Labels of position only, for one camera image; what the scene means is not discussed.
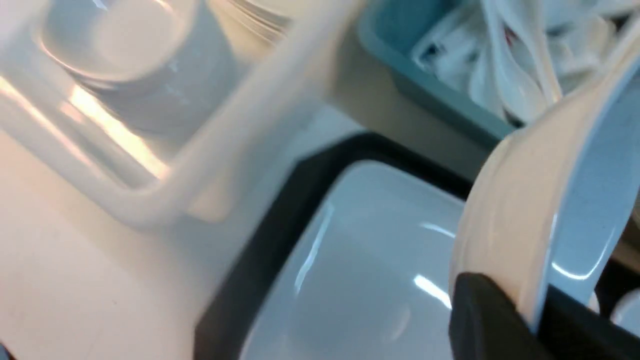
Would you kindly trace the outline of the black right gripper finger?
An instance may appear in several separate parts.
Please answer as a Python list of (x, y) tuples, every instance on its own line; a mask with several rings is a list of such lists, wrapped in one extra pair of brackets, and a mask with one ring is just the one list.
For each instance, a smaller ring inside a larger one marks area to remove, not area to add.
[(637, 360), (638, 337), (564, 292), (547, 291), (532, 332), (491, 278), (464, 272), (455, 279), (448, 336), (455, 360)]

